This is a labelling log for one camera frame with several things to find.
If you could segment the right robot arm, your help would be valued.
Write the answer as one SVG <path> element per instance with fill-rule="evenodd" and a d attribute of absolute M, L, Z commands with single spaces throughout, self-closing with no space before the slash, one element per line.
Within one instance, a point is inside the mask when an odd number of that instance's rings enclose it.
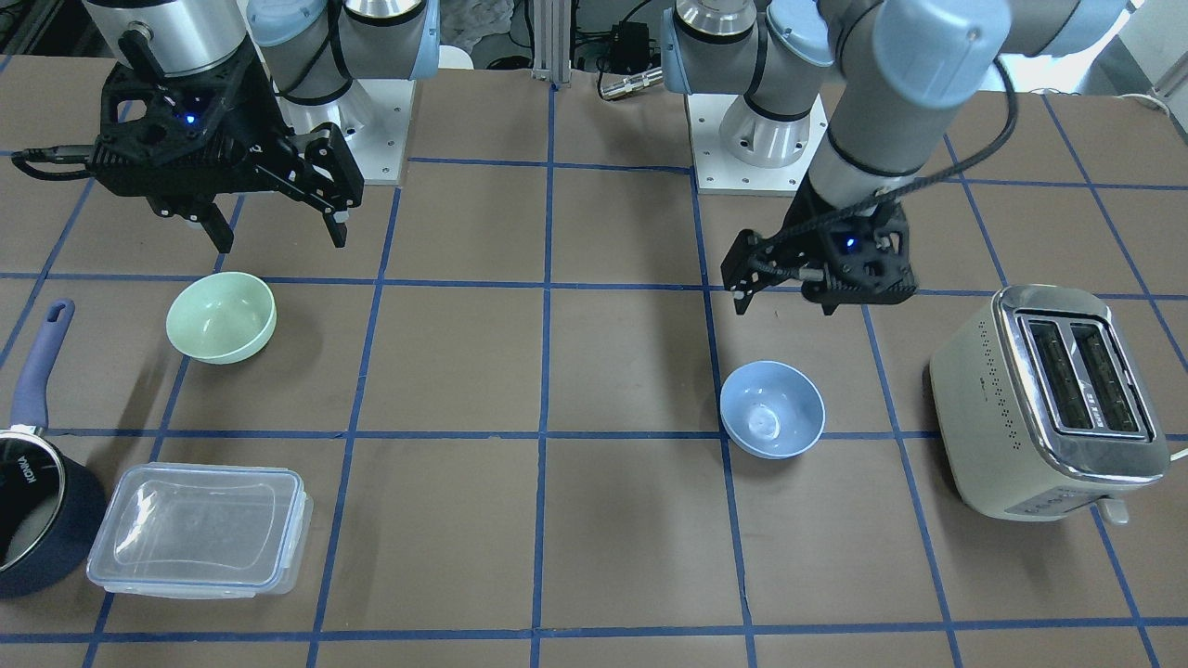
<path fill-rule="evenodd" d="M 217 196 L 279 193 L 345 246 L 361 204 L 365 80 L 437 71 L 437 1 L 86 1 L 116 57 L 84 168 L 118 196 L 234 242 Z"/>

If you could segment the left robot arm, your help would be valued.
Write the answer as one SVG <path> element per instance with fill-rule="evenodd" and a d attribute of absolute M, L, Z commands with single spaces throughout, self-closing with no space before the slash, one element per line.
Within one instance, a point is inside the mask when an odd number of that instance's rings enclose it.
<path fill-rule="evenodd" d="M 1015 134 L 1018 94 L 1001 55 L 1061 57 L 1091 48 L 1121 1 L 675 1 L 662 18 L 662 69 L 680 94 L 737 95 L 740 160 L 759 164 L 756 130 L 803 133 L 828 73 L 843 94 L 807 162 L 781 229 L 738 234 L 720 265 L 737 314 L 794 281 L 830 315 L 899 304 L 918 288 L 902 198 L 987 160 Z M 998 134 L 923 174 L 990 71 L 1001 78 Z"/>

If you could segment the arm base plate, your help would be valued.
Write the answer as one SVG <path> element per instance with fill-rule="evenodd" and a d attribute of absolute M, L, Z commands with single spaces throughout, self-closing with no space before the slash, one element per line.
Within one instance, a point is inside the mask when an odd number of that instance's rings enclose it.
<path fill-rule="evenodd" d="M 317 106 L 278 103 L 289 126 L 308 133 L 336 122 L 366 185 L 400 185 L 417 84 L 407 80 L 356 80 L 339 100 Z"/>
<path fill-rule="evenodd" d="M 699 189 L 723 195 L 794 196 L 826 136 L 826 109 L 792 122 L 759 116 L 740 95 L 688 95 Z"/>

